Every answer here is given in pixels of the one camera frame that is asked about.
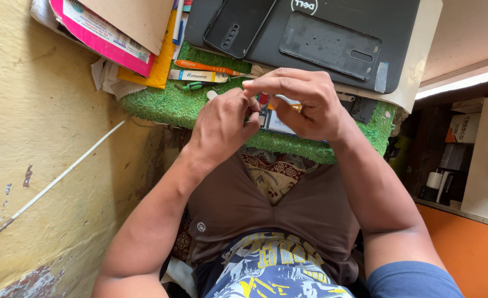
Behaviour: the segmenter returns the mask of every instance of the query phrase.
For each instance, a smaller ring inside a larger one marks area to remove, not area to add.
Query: yellow envelope
[[[175,20],[176,10],[172,10],[169,17],[169,23],[167,24],[167,30],[165,31],[165,38],[163,38],[163,45],[161,45],[161,53],[159,53],[159,56],[154,58],[154,64],[150,70],[150,76],[148,78],[144,78],[141,75],[120,66],[119,72],[117,73],[117,78],[165,89],[170,63],[172,62],[174,54],[173,31]]]

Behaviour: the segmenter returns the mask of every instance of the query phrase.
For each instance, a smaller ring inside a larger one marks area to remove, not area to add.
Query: tape piece
[[[388,63],[380,62],[376,71],[375,91],[384,93],[388,82]]]

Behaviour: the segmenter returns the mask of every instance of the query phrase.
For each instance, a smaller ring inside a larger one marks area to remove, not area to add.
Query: dell logo
[[[301,1],[301,0],[292,0],[292,11],[294,11],[295,8],[302,8],[302,12],[306,12],[310,15],[313,15],[316,10],[318,10],[318,0],[309,0],[307,1]]]

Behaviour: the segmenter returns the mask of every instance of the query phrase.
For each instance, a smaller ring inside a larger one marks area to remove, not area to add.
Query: green towel
[[[181,46],[178,59],[224,66],[241,73],[251,71],[251,64],[249,63],[194,49],[185,41]],[[184,69],[175,64],[172,64],[171,68]],[[241,87],[242,80],[243,78],[237,78],[216,86],[216,89],[220,89],[217,93],[222,94],[231,88]],[[123,97],[121,105],[130,114],[143,119],[193,128],[198,112],[208,100],[206,94],[212,89],[204,87],[199,90],[182,92],[174,86],[174,84],[183,86],[187,83],[190,81],[168,80],[164,90],[148,87],[145,90]],[[392,130],[391,122],[396,111],[395,105],[379,101],[373,112],[373,117],[371,117],[371,122],[363,124],[357,121],[358,127],[380,155],[384,154],[388,145],[388,137]],[[336,163],[334,152],[330,146],[313,140],[260,131],[249,139],[246,145],[272,152],[297,154],[317,163]]]

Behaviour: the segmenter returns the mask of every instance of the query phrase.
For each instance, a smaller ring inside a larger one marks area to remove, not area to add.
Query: fluorescent light
[[[454,83],[451,83],[448,85],[444,85],[441,87],[434,88],[432,90],[419,92],[419,93],[417,93],[417,96],[415,97],[415,99],[421,99],[421,98],[425,98],[425,97],[428,97],[430,95],[438,94],[441,92],[466,88],[466,87],[470,87],[470,86],[485,83],[485,82],[488,82],[488,73],[473,76],[472,78],[466,78],[466,79],[463,79],[461,81],[457,81],[457,82],[454,82]]]

